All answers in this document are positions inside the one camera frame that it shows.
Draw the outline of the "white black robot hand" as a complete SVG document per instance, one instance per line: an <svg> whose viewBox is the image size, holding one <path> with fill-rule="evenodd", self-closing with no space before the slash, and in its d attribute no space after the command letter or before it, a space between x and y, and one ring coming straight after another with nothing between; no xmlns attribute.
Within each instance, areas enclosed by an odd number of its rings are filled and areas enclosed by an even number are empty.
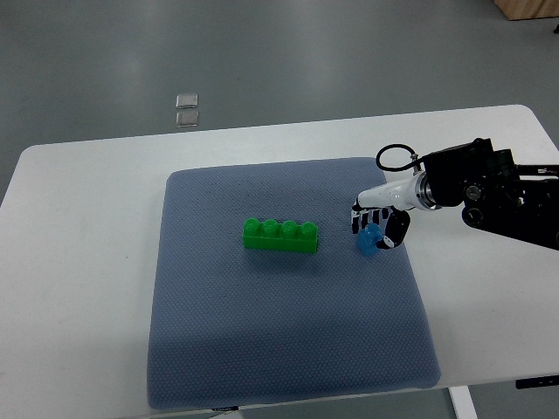
<svg viewBox="0 0 559 419"><path fill-rule="evenodd" d="M351 207L351 229L356 234L368 224L378 224L383 240L380 250L391 250L404 240L411 223L410 210L434 210L427 176L417 172L411 179L389 182L359 193Z"/></svg>

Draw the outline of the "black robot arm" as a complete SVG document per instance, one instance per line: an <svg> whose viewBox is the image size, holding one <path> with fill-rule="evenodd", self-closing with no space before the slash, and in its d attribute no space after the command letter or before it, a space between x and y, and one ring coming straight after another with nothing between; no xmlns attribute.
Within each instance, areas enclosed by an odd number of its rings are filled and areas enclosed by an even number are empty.
<svg viewBox="0 0 559 419"><path fill-rule="evenodd" d="M519 165L489 139L422 158L430 196L474 229L558 249L558 166Z"/></svg>

